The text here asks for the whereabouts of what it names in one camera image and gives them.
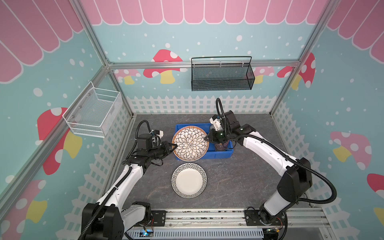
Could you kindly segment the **red transparent plastic cup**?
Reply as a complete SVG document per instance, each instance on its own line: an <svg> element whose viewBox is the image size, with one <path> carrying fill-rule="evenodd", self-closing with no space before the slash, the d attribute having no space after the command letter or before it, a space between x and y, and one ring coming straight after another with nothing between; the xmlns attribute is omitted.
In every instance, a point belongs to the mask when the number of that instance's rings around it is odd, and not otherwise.
<svg viewBox="0 0 384 240"><path fill-rule="evenodd" d="M225 143L218 143L218 144L215 144L215 151L216 152L224 152L228 149L228 145L229 145L229 141L225 142Z"/></svg>

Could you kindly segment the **brown floral pattern plate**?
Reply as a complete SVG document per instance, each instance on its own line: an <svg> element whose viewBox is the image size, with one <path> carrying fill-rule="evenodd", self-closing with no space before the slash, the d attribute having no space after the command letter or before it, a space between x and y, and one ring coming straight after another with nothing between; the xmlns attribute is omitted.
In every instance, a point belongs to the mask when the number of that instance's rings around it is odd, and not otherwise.
<svg viewBox="0 0 384 240"><path fill-rule="evenodd" d="M185 162L201 159L209 149L209 142L205 140L207 133L197 126L186 126L178 130L172 143L177 145L175 156Z"/></svg>

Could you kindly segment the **white plate black rim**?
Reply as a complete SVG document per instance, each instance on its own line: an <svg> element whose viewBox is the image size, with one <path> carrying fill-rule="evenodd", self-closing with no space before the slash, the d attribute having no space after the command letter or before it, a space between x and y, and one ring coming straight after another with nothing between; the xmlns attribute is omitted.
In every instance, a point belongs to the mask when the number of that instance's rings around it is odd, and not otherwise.
<svg viewBox="0 0 384 240"><path fill-rule="evenodd" d="M172 174L171 184L174 192L184 198L192 199L202 194L208 182L205 170L194 163L182 164Z"/></svg>

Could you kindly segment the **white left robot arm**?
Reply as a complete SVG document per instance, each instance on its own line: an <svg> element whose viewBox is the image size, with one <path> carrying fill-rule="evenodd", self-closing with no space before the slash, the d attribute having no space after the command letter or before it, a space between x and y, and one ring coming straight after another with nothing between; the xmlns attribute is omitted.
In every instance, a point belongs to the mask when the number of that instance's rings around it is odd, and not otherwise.
<svg viewBox="0 0 384 240"><path fill-rule="evenodd" d="M135 142L128 156L122 162L124 169L112 187L94 204L88 203L82 211L80 240L121 240L135 225L144 231L152 230L154 216L149 203L134 202L124 209L135 184L152 165L162 166L177 145L162 141L163 131L152 130L147 120L147 134L135 133Z"/></svg>

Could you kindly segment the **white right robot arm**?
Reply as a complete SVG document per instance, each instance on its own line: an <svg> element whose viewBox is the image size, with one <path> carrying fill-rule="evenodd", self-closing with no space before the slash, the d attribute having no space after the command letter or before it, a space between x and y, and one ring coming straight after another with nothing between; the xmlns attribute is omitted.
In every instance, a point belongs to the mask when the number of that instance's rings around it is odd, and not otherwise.
<svg viewBox="0 0 384 240"><path fill-rule="evenodd" d="M337 189L324 175L311 168L306 158L298 159L289 155L266 140L252 126L240 125L232 111L225 112L220 98L216 99L217 114L210 118L212 127L205 138L213 144L232 142L254 152L279 174L281 180L273 195L259 208L258 217L263 225L270 225L286 210L298 202L316 205L332 203L337 198ZM303 194L313 185L312 177L322 180L331 190L325 200L303 198Z"/></svg>

